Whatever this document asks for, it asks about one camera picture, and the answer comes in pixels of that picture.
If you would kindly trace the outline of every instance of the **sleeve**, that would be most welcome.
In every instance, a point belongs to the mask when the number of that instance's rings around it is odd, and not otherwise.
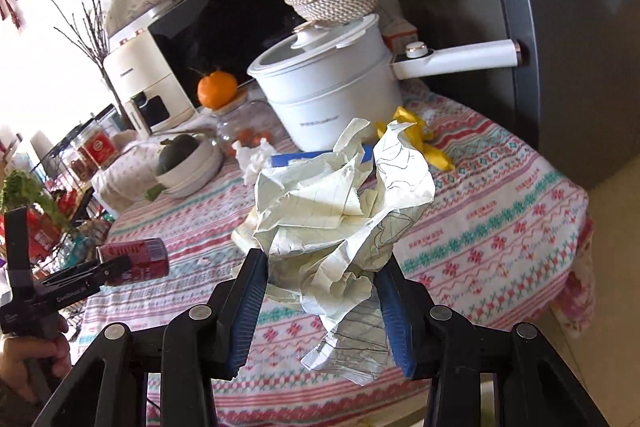
[[[40,407],[26,401],[0,380],[0,427],[31,427]]]

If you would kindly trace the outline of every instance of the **patterned tablecloth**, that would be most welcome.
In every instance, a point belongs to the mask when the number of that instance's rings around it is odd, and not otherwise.
[[[404,271],[475,323],[510,328],[549,303],[565,327],[579,332],[593,314],[591,225],[584,190],[500,126],[419,81],[403,86],[406,107],[434,130],[456,170],[433,169],[434,203],[394,248]],[[229,279],[242,254],[231,231],[254,204],[236,162],[200,192],[175,201],[138,203],[114,224],[110,241],[161,237],[169,277],[103,289],[89,299],[80,337],[84,349],[105,325],[133,330],[167,323],[206,301]],[[265,301],[247,365],[232,382],[214,382],[222,425],[324,425],[420,393],[395,367],[373,384],[308,372],[300,358],[324,335],[317,317]],[[149,396],[159,397],[151,376]],[[157,413],[148,410],[153,420]]]

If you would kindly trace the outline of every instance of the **beige floor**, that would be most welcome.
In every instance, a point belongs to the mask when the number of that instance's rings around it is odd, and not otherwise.
[[[640,427],[640,156],[589,193],[595,222],[596,316],[568,339],[538,322],[611,427]]]

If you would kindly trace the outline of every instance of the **gray refrigerator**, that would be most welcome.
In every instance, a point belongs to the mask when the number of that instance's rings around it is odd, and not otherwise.
[[[640,0],[400,0],[432,48],[521,42],[525,64],[430,78],[584,187],[640,152]]]

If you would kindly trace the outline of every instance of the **human hand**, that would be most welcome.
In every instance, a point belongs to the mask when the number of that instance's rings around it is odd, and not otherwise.
[[[62,316],[58,328],[63,333],[69,330]],[[53,342],[34,337],[5,338],[0,341],[0,379],[25,400],[36,403],[38,398],[31,388],[24,361],[48,358],[55,360],[52,367],[54,376],[64,378],[71,371],[69,343],[62,333]]]

